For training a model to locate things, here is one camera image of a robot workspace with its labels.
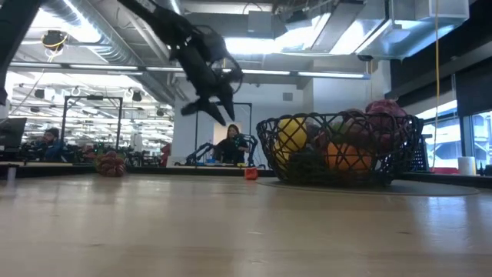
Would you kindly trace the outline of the person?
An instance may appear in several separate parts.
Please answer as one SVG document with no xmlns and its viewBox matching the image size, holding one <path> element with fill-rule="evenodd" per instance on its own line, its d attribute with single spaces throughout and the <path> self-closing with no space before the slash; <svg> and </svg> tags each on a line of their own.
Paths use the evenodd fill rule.
<svg viewBox="0 0 492 277">
<path fill-rule="evenodd" d="M 44 135 L 35 142 L 35 149 L 40 151 L 45 162 L 61 162 L 64 143 L 59 139 L 57 128 L 47 129 Z"/>
<path fill-rule="evenodd" d="M 226 138 L 222 139 L 214 148 L 214 157 L 220 163 L 244 163 L 244 154 L 249 153 L 249 146 L 235 124 L 228 126 Z"/>
</svg>

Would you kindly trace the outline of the yellow lemon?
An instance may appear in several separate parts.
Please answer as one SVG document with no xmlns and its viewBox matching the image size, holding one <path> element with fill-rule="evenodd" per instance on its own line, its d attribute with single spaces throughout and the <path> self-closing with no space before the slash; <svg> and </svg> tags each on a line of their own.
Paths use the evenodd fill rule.
<svg viewBox="0 0 492 277">
<path fill-rule="evenodd" d="M 285 118 L 278 123 L 278 144 L 285 152 L 296 152 L 307 142 L 306 124 L 303 118 Z"/>
</svg>

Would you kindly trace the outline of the silver ventilation duct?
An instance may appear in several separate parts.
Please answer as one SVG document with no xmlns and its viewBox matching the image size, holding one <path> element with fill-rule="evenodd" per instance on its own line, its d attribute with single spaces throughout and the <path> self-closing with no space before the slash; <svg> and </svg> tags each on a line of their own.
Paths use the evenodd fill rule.
<svg viewBox="0 0 492 277">
<path fill-rule="evenodd" d="M 71 37 L 98 43 L 91 51 L 109 65 L 142 65 L 123 38 L 88 0 L 45 0 L 42 10 L 63 21 Z"/>
</svg>

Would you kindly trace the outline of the dark red grape bunch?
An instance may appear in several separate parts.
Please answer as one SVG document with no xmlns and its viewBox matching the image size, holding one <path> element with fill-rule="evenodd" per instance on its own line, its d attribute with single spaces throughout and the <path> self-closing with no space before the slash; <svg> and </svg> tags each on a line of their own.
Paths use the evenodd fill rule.
<svg viewBox="0 0 492 277">
<path fill-rule="evenodd" d="M 124 156 L 115 151 L 98 155 L 95 169 L 97 173 L 106 177 L 122 177 L 127 172 Z"/>
</svg>

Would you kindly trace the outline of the dark green avocado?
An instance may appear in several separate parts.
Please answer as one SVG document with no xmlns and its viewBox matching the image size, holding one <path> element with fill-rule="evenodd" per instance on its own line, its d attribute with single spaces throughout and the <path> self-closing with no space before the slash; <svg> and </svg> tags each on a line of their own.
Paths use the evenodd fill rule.
<svg viewBox="0 0 492 277">
<path fill-rule="evenodd" d="M 294 152 L 288 160 L 288 178 L 295 181 L 316 179 L 326 170 L 324 156 L 310 149 Z"/>
</svg>

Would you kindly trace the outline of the yellow starfruit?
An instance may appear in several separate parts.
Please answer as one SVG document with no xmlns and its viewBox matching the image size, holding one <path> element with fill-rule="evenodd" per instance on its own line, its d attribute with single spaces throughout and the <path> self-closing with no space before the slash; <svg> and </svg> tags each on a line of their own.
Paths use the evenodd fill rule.
<svg viewBox="0 0 492 277">
<path fill-rule="evenodd" d="M 292 150 L 280 142 L 275 142 L 273 146 L 274 157 L 279 167 L 285 167 L 289 161 Z"/>
</svg>

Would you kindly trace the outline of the black gantry frame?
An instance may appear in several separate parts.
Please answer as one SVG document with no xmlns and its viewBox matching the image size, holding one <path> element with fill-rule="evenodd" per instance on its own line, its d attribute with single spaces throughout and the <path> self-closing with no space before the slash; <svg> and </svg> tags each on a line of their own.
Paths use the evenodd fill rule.
<svg viewBox="0 0 492 277">
<path fill-rule="evenodd" d="M 64 105 L 63 105 L 63 114 L 62 114 L 62 122 L 61 122 L 61 131 L 59 134 L 59 139 L 63 142 L 65 140 L 65 125 L 67 119 L 68 110 L 79 100 L 84 99 L 87 101 L 103 101 L 107 100 L 118 100 L 118 121 L 117 121 L 117 133 L 116 133 L 116 143 L 115 149 L 119 150 L 119 142 L 120 142 L 120 134 L 121 134 L 121 120 L 123 114 L 123 98 L 122 97 L 114 97 L 114 96 L 103 96 L 103 95 L 87 95 L 87 96 L 65 96 Z"/>
<path fill-rule="evenodd" d="M 252 133 L 252 104 L 251 103 L 234 103 L 235 120 L 226 121 L 226 125 L 221 125 L 216 122 L 210 115 L 205 112 L 198 112 L 194 116 L 194 150 L 206 142 L 216 146 L 222 139 L 226 138 L 228 126 L 235 124 L 239 128 L 239 132 L 245 135 L 253 135 Z M 248 154 L 244 154 L 244 163 L 237 165 L 220 163 L 214 157 L 214 151 L 209 152 L 198 165 L 209 166 L 231 166 L 231 167 L 249 167 L 247 164 Z"/>
</svg>

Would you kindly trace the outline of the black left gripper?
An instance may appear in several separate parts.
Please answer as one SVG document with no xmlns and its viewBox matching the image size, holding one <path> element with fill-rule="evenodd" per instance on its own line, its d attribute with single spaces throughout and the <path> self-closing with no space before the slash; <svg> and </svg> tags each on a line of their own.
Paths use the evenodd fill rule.
<svg viewBox="0 0 492 277">
<path fill-rule="evenodd" d="M 221 75 L 212 68 L 214 63 L 208 63 L 201 57 L 193 42 L 194 26 L 173 26 L 171 34 L 173 37 L 171 57 L 178 60 L 198 97 L 194 102 L 185 105 L 181 109 L 181 114 L 205 112 L 221 125 L 226 125 L 216 104 L 210 102 L 210 98 L 216 97 L 230 119 L 235 120 L 234 94 L 231 87 L 235 73 Z"/>
</svg>

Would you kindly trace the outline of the black monitor screen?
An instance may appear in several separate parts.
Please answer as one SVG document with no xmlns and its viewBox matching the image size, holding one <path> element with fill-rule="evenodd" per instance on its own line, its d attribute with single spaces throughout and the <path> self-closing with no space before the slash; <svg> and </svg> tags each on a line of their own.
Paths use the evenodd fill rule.
<svg viewBox="0 0 492 277">
<path fill-rule="evenodd" d="M 4 118 L 0 121 L 0 152 L 19 149 L 27 118 Z"/>
</svg>

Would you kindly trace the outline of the purple grape bunch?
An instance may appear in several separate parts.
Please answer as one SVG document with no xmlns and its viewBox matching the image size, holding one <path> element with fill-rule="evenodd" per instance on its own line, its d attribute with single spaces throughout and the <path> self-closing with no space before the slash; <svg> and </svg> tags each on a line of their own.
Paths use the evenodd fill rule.
<svg viewBox="0 0 492 277">
<path fill-rule="evenodd" d="M 364 111 L 344 111 L 342 127 L 349 142 L 389 152 L 403 142 L 409 121 L 407 113 L 394 100 L 377 100 Z"/>
</svg>

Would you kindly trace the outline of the long ceiling light bar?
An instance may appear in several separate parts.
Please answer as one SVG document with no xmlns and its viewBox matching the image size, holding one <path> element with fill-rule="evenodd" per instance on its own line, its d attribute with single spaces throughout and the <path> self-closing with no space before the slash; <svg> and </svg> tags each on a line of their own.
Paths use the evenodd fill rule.
<svg viewBox="0 0 492 277">
<path fill-rule="evenodd" d="M 146 66 L 146 65 L 96 65 L 96 64 L 69 64 L 54 62 L 11 62 L 9 69 L 64 69 L 64 70 L 86 70 L 86 71 L 103 71 L 117 72 L 166 72 L 166 73 L 184 73 L 184 69 L 176 66 Z M 301 78 L 339 78 L 339 79 L 357 79 L 367 80 L 371 78 L 367 73 L 353 72 L 306 72 L 306 71 L 282 71 L 282 70 L 265 70 L 265 69 L 243 69 L 246 75 L 272 75 L 288 76 Z"/>
</svg>

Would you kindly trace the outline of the orange fruit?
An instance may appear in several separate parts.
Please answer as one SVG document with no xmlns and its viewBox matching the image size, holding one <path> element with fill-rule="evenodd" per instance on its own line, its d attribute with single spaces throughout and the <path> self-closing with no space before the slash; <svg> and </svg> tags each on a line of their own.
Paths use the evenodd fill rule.
<svg viewBox="0 0 492 277">
<path fill-rule="evenodd" d="M 349 144 L 327 145 L 327 166 L 334 171 L 367 172 L 371 169 L 373 155 L 365 149 Z"/>
</svg>

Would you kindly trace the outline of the dark purple fruit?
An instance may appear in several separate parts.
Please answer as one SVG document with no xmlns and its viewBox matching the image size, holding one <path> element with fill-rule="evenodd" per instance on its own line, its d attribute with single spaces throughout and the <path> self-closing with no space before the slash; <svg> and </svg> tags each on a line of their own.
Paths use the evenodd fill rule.
<svg viewBox="0 0 492 277">
<path fill-rule="evenodd" d="M 307 140 L 313 147 L 325 145 L 325 129 L 314 123 L 307 123 Z"/>
</svg>

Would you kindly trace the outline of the white paper roll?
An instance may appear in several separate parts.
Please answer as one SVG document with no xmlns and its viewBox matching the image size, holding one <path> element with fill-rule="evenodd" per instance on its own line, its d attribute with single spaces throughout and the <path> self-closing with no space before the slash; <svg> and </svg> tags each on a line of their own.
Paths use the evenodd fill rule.
<svg viewBox="0 0 492 277">
<path fill-rule="evenodd" d="M 476 161 L 473 156 L 464 156 L 458 158 L 458 173 L 460 175 L 476 175 Z"/>
</svg>

